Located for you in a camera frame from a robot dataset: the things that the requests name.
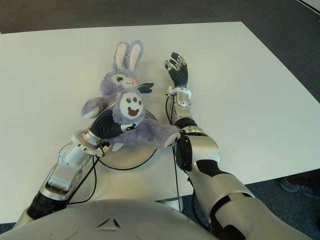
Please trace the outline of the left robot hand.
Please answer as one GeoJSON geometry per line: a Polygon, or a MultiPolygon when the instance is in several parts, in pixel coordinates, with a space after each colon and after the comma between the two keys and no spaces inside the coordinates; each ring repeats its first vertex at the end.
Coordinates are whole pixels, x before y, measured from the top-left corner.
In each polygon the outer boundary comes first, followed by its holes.
{"type": "Polygon", "coordinates": [[[103,81],[100,85],[102,96],[89,99],[81,110],[84,118],[96,119],[90,131],[101,139],[111,139],[118,137],[122,133],[133,130],[138,123],[126,124],[117,123],[113,118],[112,105],[123,92],[139,92],[148,94],[152,92],[153,82],[147,82],[138,85],[134,81],[103,81]]]}

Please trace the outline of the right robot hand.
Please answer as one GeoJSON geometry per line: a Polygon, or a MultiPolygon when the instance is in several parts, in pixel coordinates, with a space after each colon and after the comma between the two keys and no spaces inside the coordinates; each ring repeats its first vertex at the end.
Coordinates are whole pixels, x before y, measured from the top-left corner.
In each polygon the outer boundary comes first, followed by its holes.
{"type": "Polygon", "coordinates": [[[164,61],[164,67],[173,81],[175,88],[187,87],[189,78],[188,66],[180,54],[172,52],[170,59],[164,61]]]}

